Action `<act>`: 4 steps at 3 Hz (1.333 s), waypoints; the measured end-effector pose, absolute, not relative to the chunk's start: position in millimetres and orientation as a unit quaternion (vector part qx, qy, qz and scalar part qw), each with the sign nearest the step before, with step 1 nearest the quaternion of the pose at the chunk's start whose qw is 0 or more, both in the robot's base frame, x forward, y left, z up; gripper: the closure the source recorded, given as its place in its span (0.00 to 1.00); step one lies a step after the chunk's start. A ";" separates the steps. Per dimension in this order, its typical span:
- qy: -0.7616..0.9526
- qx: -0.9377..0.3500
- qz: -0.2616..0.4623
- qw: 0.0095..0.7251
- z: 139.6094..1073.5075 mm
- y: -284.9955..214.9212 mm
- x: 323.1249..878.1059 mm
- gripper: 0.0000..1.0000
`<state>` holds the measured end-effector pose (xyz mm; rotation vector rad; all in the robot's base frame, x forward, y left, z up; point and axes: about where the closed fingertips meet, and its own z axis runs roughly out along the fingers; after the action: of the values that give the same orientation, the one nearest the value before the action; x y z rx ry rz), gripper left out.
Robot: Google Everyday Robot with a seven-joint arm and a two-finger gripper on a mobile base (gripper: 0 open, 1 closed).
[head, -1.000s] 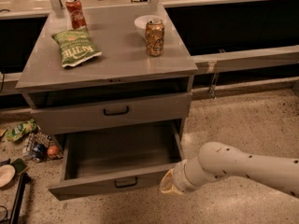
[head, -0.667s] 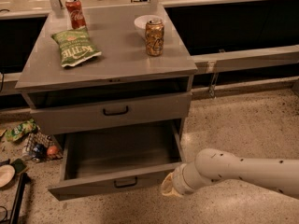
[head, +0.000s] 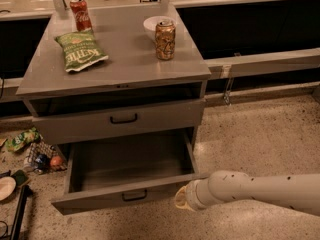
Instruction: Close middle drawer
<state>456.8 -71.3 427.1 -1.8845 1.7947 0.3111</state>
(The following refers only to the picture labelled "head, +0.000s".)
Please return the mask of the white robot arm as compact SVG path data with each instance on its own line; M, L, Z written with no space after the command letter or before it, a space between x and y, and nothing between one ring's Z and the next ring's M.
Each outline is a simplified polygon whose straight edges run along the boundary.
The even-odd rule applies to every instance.
M255 200L320 215L320 175L253 177L243 172L217 171L190 181L175 195L179 209L199 211L216 204Z

